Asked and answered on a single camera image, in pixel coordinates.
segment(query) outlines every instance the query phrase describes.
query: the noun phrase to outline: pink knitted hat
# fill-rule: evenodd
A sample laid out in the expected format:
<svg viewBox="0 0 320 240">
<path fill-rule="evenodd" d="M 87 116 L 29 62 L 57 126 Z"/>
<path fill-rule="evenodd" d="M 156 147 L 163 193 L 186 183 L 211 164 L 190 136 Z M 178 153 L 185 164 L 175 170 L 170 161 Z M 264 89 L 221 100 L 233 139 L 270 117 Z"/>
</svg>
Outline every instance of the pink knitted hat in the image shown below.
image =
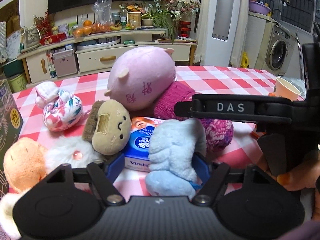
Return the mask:
<svg viewBox="0 0 320 240">
<path fill-rule="evenodd" d="M 155 118 L 185 120 L 186 118 L 178 117 L 174 114 L 174 106 L 177 102 L 191 101 L 194 94 L 196 92 L 192 88 L 178 81 L 173 82 L 157 100 L 153 110 Z"/>
<path fill-rule="evenodd" d="M 182 82 L 173 82 L 157 100 L 153 111 L 155 118 L 185 120 L 186 118 L 174 114 L 174 106 L 177 102 L 191 101 L 194 94 L 197 93 Z M 233 124 L 230 120 L 200 119 L 200 121 L 205 128 L 207 151 L 221 151 L 230 144 L 233 137 Z"/>
</svg>

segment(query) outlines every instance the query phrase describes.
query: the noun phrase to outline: shelf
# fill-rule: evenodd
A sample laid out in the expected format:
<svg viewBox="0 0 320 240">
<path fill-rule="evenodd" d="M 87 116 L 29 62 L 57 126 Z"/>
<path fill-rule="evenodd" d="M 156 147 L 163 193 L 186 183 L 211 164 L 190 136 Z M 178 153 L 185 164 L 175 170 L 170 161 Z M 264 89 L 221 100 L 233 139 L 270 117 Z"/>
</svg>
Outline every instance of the shelf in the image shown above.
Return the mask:
<svg viewBox="0 0 320 240">
<path fill-rule="evenodd" d="M 131 46 L 142 46 L 142 45 L 150 45 L 150 46 L 155 46 L 155 45 L 172 45 L 171 42 L 155 42 L 155 41 L 146 41 L 146 42 L 136 42 L 134 44 L 115 44 L 112 46 L 108 46 L 108 47 L 101 47 L 101 48 L 92 48 L 92 49 L 82 49 L 82 50 L 77 50 L 76 54 L 81 54 L 81 53 L 85 53 L 85 52 L 90 52 L 90 51 L 97 51 L 97 50 L 101 50 L 101 49 L 113 49 L 113 48 L 123 48 L 123 47 L 131 47 Z M 186 45 L 197 45 L 196 43 L 174 43 L 174 46 L 179 45 L 179 46 L 186 46 Z"/>
<path fill-rule="evenodd" d="M 40 46 L 34 50 L 22 53 L 18 55 L 18 60 L 21 60 L 26 57 L 30 57 L 32 55 L 38 54 L 40 52 L 55 49 L 58 47 L 66 46 L 68 44 L 79 43 L 83 41 L 91 41 L 96 39 L 108 38 L 108 37 L 115 37 L 115 36 L 125 36 L 125 35 L 142 35 L 142 34 L 165 34 L 166 30 L 163 28 L 154 28 L 154 29 L 146 29 L 146 30 L 121 30 L 115 32 L 107 32 L 107 33 L 97 33 L 91 34 L 85 37 L 81 37 L 78 39 L 75 38 L 67 38 L 61 42 L 53 43 L 45 46 Z"/>
</svg>

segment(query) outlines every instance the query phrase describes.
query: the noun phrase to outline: glass bottle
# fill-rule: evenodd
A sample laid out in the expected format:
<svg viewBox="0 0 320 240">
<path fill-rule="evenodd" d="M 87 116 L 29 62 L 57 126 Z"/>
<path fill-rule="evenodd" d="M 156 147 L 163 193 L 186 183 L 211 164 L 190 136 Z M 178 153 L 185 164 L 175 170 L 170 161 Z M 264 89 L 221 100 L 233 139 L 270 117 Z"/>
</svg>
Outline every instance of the glass bottle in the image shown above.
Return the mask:
<svg viewBox="0 0 320 240">
<path fill-rule="evenodd" d="M 127 9 L 124 6 L 121 6 L 120 21 L 121 21 L 121 26 L 123 29 L 125 28 L 125 26 L 127 24 L 127 13 L 128 13 Z"/>
</svg>

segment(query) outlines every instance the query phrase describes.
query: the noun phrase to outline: yellow bottle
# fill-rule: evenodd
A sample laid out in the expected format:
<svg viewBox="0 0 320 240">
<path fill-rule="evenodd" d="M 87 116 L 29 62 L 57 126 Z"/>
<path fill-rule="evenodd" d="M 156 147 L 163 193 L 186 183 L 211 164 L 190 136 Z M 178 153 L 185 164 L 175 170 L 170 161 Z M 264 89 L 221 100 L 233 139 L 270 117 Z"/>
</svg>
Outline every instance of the yellow bottle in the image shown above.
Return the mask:
<svg viewBox="0 0 320 240">
<path fill-rule="evenodd" d="M 248 68 L 249 67 L 249 58 L 246 52 L 243 52 L 242 54 L 242 60 L 241 60 L 241 68 Z"/>
<path fill-rule="evenodd" d="M 264 5 L 269 7 L 269 5 L 267 3 L 265 3 Z M 267 14 L 267 16 L 271 17 L 271 11 Z"/>
</svg>

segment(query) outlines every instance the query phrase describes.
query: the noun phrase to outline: pink plush pig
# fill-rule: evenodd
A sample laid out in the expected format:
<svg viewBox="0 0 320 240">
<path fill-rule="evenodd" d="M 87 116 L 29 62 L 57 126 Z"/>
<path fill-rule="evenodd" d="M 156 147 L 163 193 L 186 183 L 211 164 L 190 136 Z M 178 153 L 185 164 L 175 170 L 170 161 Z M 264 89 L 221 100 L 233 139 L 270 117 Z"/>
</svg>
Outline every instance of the pink plush pig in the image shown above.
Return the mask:
<svg viewBox="0 0 320 240">
<path fill-rule="evenodd" d="M 109 96 L 129 111 L 150 106 L 175 79 L 174 49 L 139 47 L 121 55 L 114 63 L 109 80 Z"/>
</svg>

